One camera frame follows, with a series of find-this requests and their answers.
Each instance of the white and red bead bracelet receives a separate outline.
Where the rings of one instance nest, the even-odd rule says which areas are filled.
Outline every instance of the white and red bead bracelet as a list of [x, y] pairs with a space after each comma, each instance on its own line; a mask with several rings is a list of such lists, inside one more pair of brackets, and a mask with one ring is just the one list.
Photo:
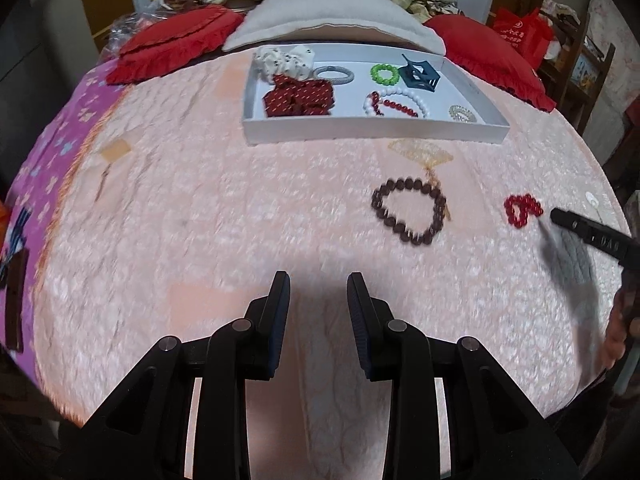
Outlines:
[[[389, 89], [382, 89], [380, 92], [377, 92], [377, 91], [372, 92], [364, 100], [364, 105], [362, 108], [364, 109], [365, 113], [369, 117], [384, 116], [384, 114], [380, 111], [380, 108], [379, 108], [380, 98], [391, 96], [391, 95], [407, 96], [409, 99], [411, 99], [411, 101], [413, 101], [417, 105], [418, 108], [420, 108], [423, 118], [429, 117], [429, 109], [427, 108], [427, 105], [425, 105], [424, 102], [422, 102], [422, 100], [418, 97], [416, 92], [414, 92], [409, 88], [394, 87]], [[396, 110], [404, 112], [405, 114], [411, 117], [418, 117], [418, 113], [415, 112], [414, 110], [411, 110], [411, 108], [407, 106], [403, 106], [394, 101], [390, 101], [389, 99], [383, 100], [382, 104], [390, 108], [394, 108]]]

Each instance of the green bead bracelet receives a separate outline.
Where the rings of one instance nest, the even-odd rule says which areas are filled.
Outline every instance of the green bead bracelet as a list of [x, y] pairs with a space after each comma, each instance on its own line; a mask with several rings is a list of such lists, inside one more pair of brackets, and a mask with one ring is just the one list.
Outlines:
[[[389, 79], [384, 79], [379, 74], [381, 70], [389, 70], [389, 72], [391, 72], [391, 77]], [[377, 64], [371, 67], [371, 78], [379, 85], [391, 86], [400, 81], [400, 73], [393, 65]]]

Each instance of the red bead bracelet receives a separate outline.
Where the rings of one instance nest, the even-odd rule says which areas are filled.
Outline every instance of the red bead bracelet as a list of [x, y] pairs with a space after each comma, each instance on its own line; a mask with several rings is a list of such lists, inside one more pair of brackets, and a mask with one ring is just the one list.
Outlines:
[[403, 114], [407, 114], [408, 116], [411, 116], [411, 117], [418, 116], [418, 114], [413, 110], [411, 110], [411, 108], [409, 108], [408, 106], [401, 105], [400, 103], [396, 103], [395, 101], [391, 101], [390, 99], [385, 99], [384, 101], [382, 101], [382, 104], [385, 106], [388, 106], [389, 108], [398, 110]]
[[[519, 215], [516, 217], [514, 206], [518, 206]], [[544, 213], [540, 202], [533, 198], [529, 193], [526, 195], [511, 195], [504, 201], [504, 210], [507, 213], [509, 223], [516, 229], [522, 229], [527, 225], [529, 214], [540, 216]]]

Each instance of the gray hair tie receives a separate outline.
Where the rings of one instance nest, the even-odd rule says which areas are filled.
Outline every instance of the gray hair tie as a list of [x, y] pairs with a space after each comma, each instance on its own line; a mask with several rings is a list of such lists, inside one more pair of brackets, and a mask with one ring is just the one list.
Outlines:
[[[322, 72], [340, 72], [341, 74], [344, 74], [345, 77], [319, 77], [319, 74], [321, 74]], [[353, 79], [355, 78], [351, 70], [342, 66], [319, 66], [318, 68], [314, 69], [313, 77], [314, 79], [325, 79], [333, 85], [346, 85], [347, 83], [353, 81]]]

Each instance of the screw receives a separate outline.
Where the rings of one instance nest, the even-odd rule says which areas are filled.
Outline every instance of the screw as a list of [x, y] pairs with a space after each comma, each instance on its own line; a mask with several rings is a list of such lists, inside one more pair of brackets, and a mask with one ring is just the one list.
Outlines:
[[462, 346], [467, 350], [473, 352], [480, 348], [480, 343], [478, 342], [478, 339], [476, 339], [475, 337], [463, 337]]
[[251, 328], [251, 321], [241, 317], [240, 319], [236, 319], [231, 325], [236, 332], [246, 332]]
[[158, 348], [163, 352], [168, 352], [169, 350], [173, 350], [177, 344], [178, 340], [174, 336], [168, 335], [158, 341]]
[[392, 319], [386, 325], [393, 332], [404, 332], [406, 330], [406, 323], [402, 319]]

